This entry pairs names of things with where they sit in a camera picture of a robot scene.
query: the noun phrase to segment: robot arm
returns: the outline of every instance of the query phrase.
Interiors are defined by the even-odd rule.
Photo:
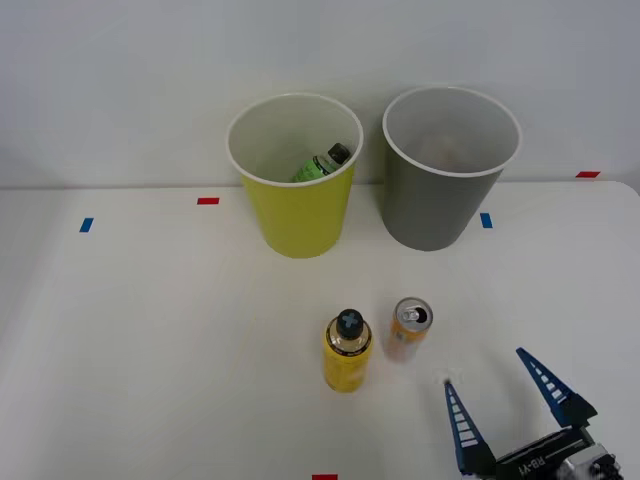
[[[496,460],[447,380],[447,409],[460,472],[495,480],[622,480],[615,457],[587,432],[596,410],[526,350],[519,348],[517,353],[564,428]]]

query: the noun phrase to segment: bottle cap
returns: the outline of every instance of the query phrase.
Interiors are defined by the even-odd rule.
[[[339,165],[342,165],[350,156],[351,152],[341,143],[336,143],[329,149],[329,156]]]
[[[338,335],[346,340],[355,340],[360,335],[362,335],[362,331],[364,330],[364,319],[360,312],[357,310],[353,310],[352,308],[348,308],[347,310],[343,310],[338,315],[338,319],[336,320],[336,330],[338,331]]]

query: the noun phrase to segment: blue tape marker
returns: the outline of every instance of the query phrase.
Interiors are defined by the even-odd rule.
[[[93,218],[85,218],[84,222],[82,222],[82,226],[80,227],[80,233],[89,233],[92,224]]]
[[[491,223],[491,215],[488,213],[481,213],[480,220],[482,220],[483,228],[493,228],[493,223]]]

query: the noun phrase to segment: yellow bin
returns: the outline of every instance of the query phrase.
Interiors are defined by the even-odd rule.
[[[262,235],[276,252],[310,258],[338,241],[363,137],[349,108],[309,93],[263,100],[231,123],[229,159],[242,174]],[[307,160],[337,142],[352,153],[342,168],[321,179],[290,182]]]

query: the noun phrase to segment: gray bin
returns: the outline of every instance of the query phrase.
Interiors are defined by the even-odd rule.
[[[397,241],[424,251],[456,241],[522,137],[506,107],[457,87],[400,95],[382,127],[389,146],[382,219]]]

